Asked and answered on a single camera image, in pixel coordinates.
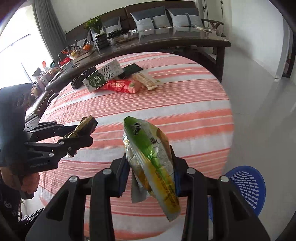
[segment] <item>curtain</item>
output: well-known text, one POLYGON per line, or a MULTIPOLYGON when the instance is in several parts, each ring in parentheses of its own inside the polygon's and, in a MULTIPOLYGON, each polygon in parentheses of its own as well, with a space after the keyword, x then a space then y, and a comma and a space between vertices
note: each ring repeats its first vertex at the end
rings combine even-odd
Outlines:
POLYGON ((43 41, 53 60, 66 48, 66 36, 59 24, 50 0, 34 0, 34 17, 43 41))

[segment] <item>doorframe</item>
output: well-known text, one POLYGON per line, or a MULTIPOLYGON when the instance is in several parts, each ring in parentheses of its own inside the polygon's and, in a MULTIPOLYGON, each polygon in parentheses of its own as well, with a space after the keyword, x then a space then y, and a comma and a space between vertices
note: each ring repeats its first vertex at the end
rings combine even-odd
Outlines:
POLYGON ((283 74, 283 77, 286 77, 286 78, 291 77, 292 70, 293 70, 294 63, 295 63, 295 57, 296 57, 296 34, 294 34, 293 32, 291 34, 293 35, 292 36, 293 43, 292 43, 291 59, 290 59, 290 63, 289 63, 287 73, 283 74))
POLYGON ((290 32, 291 31, 290 31, 290 26, 287 23, 287 21, 284 19, 284 17, 283 17, 283 29, 284 29, 283 47, 282 47, 281 57, 279 60, 279 66, 276 71, 275 79, 281 79, 283 77, 287 57, 289 54, 290 32))

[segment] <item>red snack wrapper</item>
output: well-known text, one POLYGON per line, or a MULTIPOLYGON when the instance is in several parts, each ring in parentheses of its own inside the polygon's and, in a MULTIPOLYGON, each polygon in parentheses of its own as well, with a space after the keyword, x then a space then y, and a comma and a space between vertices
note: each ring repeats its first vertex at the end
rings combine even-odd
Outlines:
POLYGON ((135 94, 142 87, 136 80, 109 80, 99 90, 112 90, 117 92, 135 94))

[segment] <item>packaged bread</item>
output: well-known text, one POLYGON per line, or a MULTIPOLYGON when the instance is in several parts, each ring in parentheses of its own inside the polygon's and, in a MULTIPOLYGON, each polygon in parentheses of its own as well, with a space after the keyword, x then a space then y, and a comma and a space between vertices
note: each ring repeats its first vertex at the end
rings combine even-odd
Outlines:
POLYGON ((148 74, 146 70, 142 70, 132 75, 136 78, 137 81, 141 82, 144 86, 146 86, 148 90, 153 90, 157 86, 162 85, 161 81, 153 78, 151 75, 148 74))

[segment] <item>wooden armrest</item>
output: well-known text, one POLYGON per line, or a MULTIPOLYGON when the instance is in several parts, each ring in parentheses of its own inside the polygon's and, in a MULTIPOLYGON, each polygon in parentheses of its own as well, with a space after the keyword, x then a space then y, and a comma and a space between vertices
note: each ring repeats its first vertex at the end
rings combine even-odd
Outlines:
POLYGON ((222 23, 220 21, 210 20, 210 19, 206 19, 206 18, 201 18, 201 21, 202 21, 203 25, 205 25, 205 21, 209 22, 214 29, 217 29, 219 27, 219 25, 224 25, 224 23, 222 23))

